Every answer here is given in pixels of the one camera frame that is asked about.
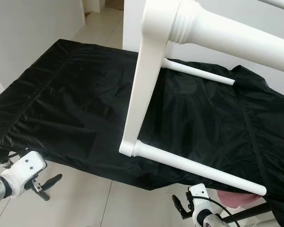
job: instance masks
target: metal bar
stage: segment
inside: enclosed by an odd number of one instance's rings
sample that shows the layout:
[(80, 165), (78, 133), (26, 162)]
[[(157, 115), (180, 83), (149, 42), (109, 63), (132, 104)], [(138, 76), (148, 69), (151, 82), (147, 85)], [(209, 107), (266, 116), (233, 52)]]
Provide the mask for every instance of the metal bar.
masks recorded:
[(179, 64), (177, 62), (170, 61), (166, 58), (163, 58), (161, 68), (166, 68), (166, 69), (170, 69), (170, 70), (174, 70), (174, 71), (178, 71), (178, 72), (183, 72), (183, 73), (186, 73), (186, 74), (189, 74), (189, 75), (192, 75), (192, 76), (213, 80), (213, 81), (223, 83), (223, 84), (227, 84), (227, 85), (231, 85), (231, 86), (235, 82), (234, 79), (222, 77), (222, 76), (210, 73), (210, 72), (206, 72), (206, 71), (199, 70), (199, 69), (196, 69), (196, 68), (193, 68), (193, 67), (189, 67), (187, 65), (182, 65), (182, 64)]
[(153, 161), (157, 161), (168, 166), (187, 171), (189, 173), (197, 174), (199, 176), (228, 184), (236, 188), (241, 188), (254, 194), (266, 194), (266, 188), (262, 185), (222, 172), (209, 166), (202, 165), (200, 163), (169, 153), (167, 151), (149, 146), (139, 140), (137, 140), (134, 146), (133, 156), (140, 156)]
[[(242, 219), (250, 218), (250, 217), (253, 217), (253, 216), (256, 216), (256, 215), (259, 215), (259, 214), (264, 214), (264, 213), (267, 213), (267, 212), (270, 212), (270, 211), (271, 211), (271, 209), (270, 209), (268, 203), (262, 203), (258, 206), (255, 206), (255, 207), (249, 208), (247, 210), (243, 210), (241, 212), (235, 213), (235, 214), (233, 214), (233, 217), (237, 221), (240, 221)], [(231, 216), (228, 216), (228, 217), (222, 218), (222, 221), (224, 221), (226, 223), (231, 223), (231, 222), (233, 222), (233, 219), (232, 219)]]

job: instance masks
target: black cloth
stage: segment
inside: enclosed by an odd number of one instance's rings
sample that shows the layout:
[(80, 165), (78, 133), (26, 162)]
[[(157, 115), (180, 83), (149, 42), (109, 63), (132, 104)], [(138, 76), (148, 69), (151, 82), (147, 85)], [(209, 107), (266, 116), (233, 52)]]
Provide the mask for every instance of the black cloth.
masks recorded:
[[(239, 189), (118, 153), (137, 53), (59, 40), (0, 95), (0, 148), (153, 190), (173, 183)], [(248, 69), (180, 62), (228, 86), (162, 69), (139, 139), (259, 183), (284, 227), (284, 96)]]

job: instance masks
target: tile floor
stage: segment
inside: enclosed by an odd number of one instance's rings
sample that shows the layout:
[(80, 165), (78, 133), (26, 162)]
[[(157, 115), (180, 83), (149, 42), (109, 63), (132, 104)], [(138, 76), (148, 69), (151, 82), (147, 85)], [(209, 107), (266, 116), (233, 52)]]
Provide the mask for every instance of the tile floor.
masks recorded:
[[(122, 11), (91, 13), (86, 21), (87, 26), (73, 37), (74, 41), (122, 48)], [(190, 219), (181, 219), (171, 199), (175, 194), (186, 207), (187, 185), (174, 184), (149, 192), (52, 162), (48, 162), (40, 181), (59, 173), (63, 178), (49, 191), (48, 202), (30, 191), (0, 202), (0, 227), (192, 226)], [(215, 190), (209, 190), (209, 194), (217, 199)], [(241, 226), (256, 221), (241, 222)]]
[(122, 49), (123, 11), (106, 8), (101, 13), (90, 13), (86, 27), (81, 29), (72, 40)]

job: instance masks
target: black tube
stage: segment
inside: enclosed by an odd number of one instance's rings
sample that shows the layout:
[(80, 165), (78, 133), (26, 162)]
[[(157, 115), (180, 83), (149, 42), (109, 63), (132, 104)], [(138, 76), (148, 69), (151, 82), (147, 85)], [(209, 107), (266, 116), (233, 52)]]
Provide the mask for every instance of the black tube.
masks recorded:
[[(233, 214), (233, 217), (237, 221), (239, 221), (239, 220), (242, 220), (242, 219), (253, 217), (255, 215), (264, 214), (264, 213), (267, 213), (267, 212), (270, 212), (270, 211), (271, 211), (271, 209), (270, 209), (269, 205), (267, 203), (263, 203), (263, 204), (260, 204), (258, 206), (255, 206), (255, 207), (249, 208), (247, 210)], [(224, 221), (226, 223), (231, 223), (231, 222), (233, 222), (233, 218), (230, 217), (230, 216), (227, 216), (227, 217), (222, 218), (222, 221)]]

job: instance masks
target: fabric seam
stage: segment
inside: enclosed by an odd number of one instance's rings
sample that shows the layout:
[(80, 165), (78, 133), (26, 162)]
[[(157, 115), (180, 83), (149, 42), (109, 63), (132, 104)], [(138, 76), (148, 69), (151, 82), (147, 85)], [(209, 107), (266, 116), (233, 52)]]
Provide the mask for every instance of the fabric seam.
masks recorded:
[(69, 59), (73, 56), (73, 54), (77, 51), (78, 46), (71, 52), (71, 54), (69, 55), (69, 57), (66, 59), (66, 61), (59, 67), (59, 69), (53, 73), (53, 76), (46, 82), (44, 83), (43, 86), (41, 86), (37, 91), (35, 91), (32, 94), (32, 97), (30, 99), (27, 100), (27, 104), (25, 105), (25, 107), (23, 108), (22, 111), (19, 112), (19, 114), (17, 114), (15, 116), (15, 118), (11, 121), (11, 123), (9, 124), (8, 129), (6, 130), (6, 133), (0, 138), (0, 143), (3, 140), (3, 138), (9, 133), (9, 131), (12, 129), (12, 127), (15, 126), (15, 124), (17, 123), (17, 121), (21, 118), (21, 116), (27, 111), (27, 109), (31, 106), (31, 104), (36, 100), (36, 98), (38, 97), (38, 95), (41, 94), (41, 92), (46, 88), (47, 85), (49, 85), (58, 75), (58, 73), (61, 71), (61, 69), (63, 68), (64, 65), (66, 65), (66, 63), (68, 63)]
[(268, 182), (267, 175), (264, 173), (264, 165), (263, 165), (262, 158), (261, 158), (259, 150), (258, 150), (258, 142), (257, 142), (257, 138), (256, 138), (255, 132), (254, 132), (252, 124), (251, 124), (251, 120), (250, 120), (250, 118), (247, 114), (247, 110), (246, 110), (246, 107), (244, 105), (244, 101), (242, 99), (242, 94), (241, 94), (240, 89), (239, 88), (235, 89), (235, 92), (237, 94), (239, 105), (241, 107), (241, 112), (242, 112), (243, 118), (244, 118), (246, 126), (247, 126), (247, 131), (248, 131), (248, 134), (249, 134), (249, 137), (250, 137), (250, 140), (251, 140), (253, 153), (256, 156), (257, 166), (260, 170), (260, 174), (263, 177), (263, 182), (265, 184), (265, 187), (267, 187), (267, 186), (269, 186), (269, 184), (267, 183)]

